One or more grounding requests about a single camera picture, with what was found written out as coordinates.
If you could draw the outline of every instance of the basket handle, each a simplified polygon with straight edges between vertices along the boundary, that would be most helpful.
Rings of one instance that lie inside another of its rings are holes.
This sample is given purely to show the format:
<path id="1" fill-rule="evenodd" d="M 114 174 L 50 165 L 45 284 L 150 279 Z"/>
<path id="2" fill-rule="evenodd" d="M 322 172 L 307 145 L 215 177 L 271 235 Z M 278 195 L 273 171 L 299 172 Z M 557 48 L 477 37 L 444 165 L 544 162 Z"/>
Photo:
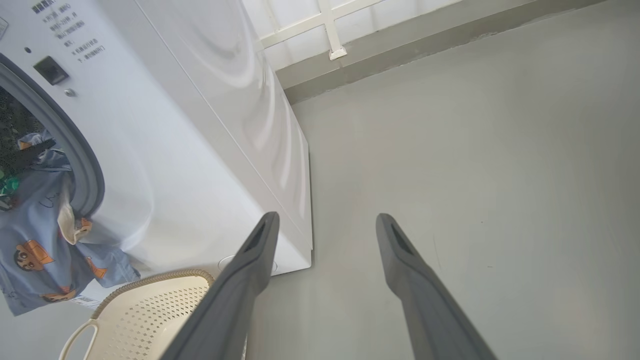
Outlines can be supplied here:
<path id="1" fill-rule="evenodd" d="M 98 335 L 98 322 L 95 321 L 94 319 L 89 319 L 86 323 L 80 325 L 80 327 L 77 328 L 77 330 L 74 331 L 73 334 L 71 334 L 71 337 L 69 337 L 69 340 L 67 340 L 67 343 L 62 348 L 62 351 L 60 352 L 60 357 L 58 358 L 58 360 L 66 360 L 67 355 L 69 353 L 69 349 L 74 344 L 74 342 L 76 341 L 77 337 L 82 332 L 84 332 L 84 330 L 87 327 L 93 327 L 95 329 L 95 331 L 93 332 L 93 337 L 91 338 L 91 343 L 89 343 L 89 348 L 86 349 L 86 353 L 84 354 L 84 360 L 86 360 L 86 358 L 89 356 L 89 352 L 91 351 L 91 348 L 93 347 L 93 342 L 95 341 L 95 337 Z"/>

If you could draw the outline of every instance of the white plastic basket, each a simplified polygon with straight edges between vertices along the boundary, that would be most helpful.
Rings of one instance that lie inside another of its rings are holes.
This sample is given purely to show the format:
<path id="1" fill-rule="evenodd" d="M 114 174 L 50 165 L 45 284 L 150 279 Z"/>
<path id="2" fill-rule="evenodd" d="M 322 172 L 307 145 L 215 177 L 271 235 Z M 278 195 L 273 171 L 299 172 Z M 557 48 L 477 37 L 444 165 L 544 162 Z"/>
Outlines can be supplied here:
<path id="1" fill-rule="evenodd" d="M 60 360 L 89 327 L 95 332 L 84 360 L 159 359 L 213 280 L 203 270 L 181 270 L 117 289 L 71 335 Z"/>

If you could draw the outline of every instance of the washing machine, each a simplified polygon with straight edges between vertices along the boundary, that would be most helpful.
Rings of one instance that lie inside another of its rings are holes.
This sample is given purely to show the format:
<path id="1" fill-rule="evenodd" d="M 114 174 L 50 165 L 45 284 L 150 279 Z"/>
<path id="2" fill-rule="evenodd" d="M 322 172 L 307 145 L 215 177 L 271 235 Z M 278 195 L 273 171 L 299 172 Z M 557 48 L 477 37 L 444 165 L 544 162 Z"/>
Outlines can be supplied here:
<path id="1" fill-rule="evenodd" d="M 311 266 L 308 144 L 239 0 L 4 0 L 0 63 L 70 159 L 83 241 L 216 275 L 277 211 L 273 274 Z"/>

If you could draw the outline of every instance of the floor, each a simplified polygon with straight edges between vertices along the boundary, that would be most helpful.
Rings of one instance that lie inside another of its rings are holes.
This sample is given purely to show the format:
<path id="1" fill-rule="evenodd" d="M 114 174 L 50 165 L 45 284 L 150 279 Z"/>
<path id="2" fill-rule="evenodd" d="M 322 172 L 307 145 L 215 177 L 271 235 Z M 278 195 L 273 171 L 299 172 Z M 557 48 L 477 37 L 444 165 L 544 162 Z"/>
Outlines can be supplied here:
<path id="1" fill-rule="evenodd" d="M 69 336 L 93 313 L 93 310 L 71 302 L 56 304 L 54 310 L 51 308 L 39 307 L 26 314 L 13 316 L 4 296 L 0 297 L 0 324 L 3 328 L 0 348 L 3 359 L 57 359 Z M 89 332 L 80 335 L 68 360 L 84 359 L 91 335 Z"/>
<path id="2" fill-rule="evenodd" d="M 297 104 L 314 266 L 271 280 L 248 359 L 413 357 L 381 212 L 498 358 L 640 358 L 639 33 L 609 0 Z"/>

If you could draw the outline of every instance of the cartoon character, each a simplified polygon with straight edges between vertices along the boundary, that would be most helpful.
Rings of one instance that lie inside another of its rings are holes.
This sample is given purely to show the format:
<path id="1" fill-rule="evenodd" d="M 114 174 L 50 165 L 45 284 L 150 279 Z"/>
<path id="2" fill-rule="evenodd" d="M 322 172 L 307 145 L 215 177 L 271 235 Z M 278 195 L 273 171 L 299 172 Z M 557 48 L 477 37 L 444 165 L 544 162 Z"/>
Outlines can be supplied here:
<path id="1" fill-rule="evenodd" d="M 85 258 L 86 262 L 89 264 L 89 267 L 91 268 L 91 271 L 93 272 L 93 274 L 98 278 L 101 279 L 104 277 L 104 274 L 107 273 L 107 268 L 97 268 L 94 264 L 93 261 L 91 260 L 91 256 L 87 256 Z"/>
<path id="2" fill-rule="evenodd" d="M 17 251 L 13 260 L 24 271 L 42 271 L 45 264 L 53 262 L 47 251 L 35 240 L 29 240 L 15 248 Z"/>
<path id="3" fill-rule="evenodd" d="M 66 301 L 76 297 L 76 291 L 72 290 L 64 294 L 45 294 L 45 295 L 41 295 L 40 297 L 42 297 L 46 302 Z"/>

